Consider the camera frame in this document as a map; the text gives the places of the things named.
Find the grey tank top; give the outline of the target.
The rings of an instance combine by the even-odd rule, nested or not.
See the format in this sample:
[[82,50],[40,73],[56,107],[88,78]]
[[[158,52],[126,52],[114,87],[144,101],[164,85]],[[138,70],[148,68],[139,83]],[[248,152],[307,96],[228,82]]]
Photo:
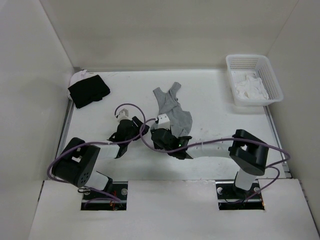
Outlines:
[[153,90],[158,104],[158,115],[167,115],[171,133],[176,138],[188,136],[193,124],[191,113],[183,110],[178,101],[177,92],[180,88],[181,84],[174,82],[167,92],[163,92],[160,87]]

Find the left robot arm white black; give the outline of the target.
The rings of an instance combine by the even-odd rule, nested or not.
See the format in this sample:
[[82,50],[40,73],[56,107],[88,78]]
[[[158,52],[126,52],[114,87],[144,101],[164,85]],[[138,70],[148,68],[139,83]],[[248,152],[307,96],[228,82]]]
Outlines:
[[128,145],[140,138],[142,125],[143,122],[136,116],[121,119],[116,132],[100,146],[89,144],[78,137],[72,138],[49,167],[49,175],[77,188],[93,188],[100,199],[108,199],[112,195],[113,180],[94,171],[95,164],[97,160],[121,158],[127,152]]

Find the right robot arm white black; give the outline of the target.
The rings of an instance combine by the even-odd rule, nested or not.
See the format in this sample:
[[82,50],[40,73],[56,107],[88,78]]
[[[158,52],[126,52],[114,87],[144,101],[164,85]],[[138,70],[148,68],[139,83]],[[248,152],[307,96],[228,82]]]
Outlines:
[[151,140],[155,149],[164,150],[179,160],[202,157],[232,159],[239,166],[231,189],[238,198],[245,197],[256,177],[265,174],[269,148],[244,129],[236,130],[230,140],[204,143],[193,140],[191,136],[175,137],[170,130],[159,128],[151,131]]

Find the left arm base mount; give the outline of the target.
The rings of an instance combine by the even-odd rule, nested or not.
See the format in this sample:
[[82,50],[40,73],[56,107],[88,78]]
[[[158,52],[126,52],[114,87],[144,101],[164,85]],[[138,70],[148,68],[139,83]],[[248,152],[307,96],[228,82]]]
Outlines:
[[113,182],[108,194],[89,188],[79,188],[82,194],[82,211],[126,211],[129,184],[127,181]]

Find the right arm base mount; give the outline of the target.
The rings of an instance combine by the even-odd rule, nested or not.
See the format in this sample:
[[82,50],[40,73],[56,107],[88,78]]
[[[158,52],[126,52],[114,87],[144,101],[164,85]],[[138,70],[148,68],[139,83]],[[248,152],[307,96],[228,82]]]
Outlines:
[[216,181],[215,188],[218,208],[221,211],[265,210],[257,180],[249,190],[237,188],[233,180]]

